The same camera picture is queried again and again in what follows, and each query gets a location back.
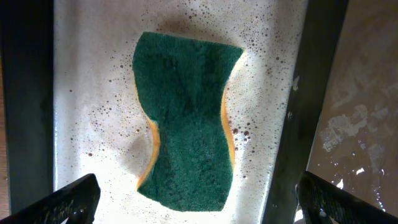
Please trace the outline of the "green and yellow sponge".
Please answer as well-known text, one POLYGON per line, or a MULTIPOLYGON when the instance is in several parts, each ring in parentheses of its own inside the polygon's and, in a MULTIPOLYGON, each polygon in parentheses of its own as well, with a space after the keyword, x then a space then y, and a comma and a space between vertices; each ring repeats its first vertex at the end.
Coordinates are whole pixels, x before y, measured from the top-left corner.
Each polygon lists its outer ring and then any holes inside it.
POLYGON ((243 50, 145 32, 132 69, 154 153, 137 190, 179 212, 219 212, 233 181, 226 82, 243 50))

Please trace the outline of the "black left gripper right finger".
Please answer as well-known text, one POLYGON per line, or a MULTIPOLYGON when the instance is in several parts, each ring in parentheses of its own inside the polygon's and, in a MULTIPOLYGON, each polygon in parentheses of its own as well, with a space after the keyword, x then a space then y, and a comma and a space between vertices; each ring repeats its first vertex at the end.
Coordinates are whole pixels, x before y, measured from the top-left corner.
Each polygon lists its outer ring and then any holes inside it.
POLYGON ((397 224, 397 217, 308 171, 300 176, 297 196, 306 224, 397 224))

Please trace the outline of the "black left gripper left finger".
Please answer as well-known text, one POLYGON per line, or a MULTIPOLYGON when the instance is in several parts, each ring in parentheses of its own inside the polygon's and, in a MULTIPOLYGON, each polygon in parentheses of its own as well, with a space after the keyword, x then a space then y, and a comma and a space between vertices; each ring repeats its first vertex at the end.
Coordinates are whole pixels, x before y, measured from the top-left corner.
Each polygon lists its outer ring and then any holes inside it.
POLYGON ((92 224, 101 190, 94 174, 76 181, 1 220, 14 223, 82 223, 92 224))

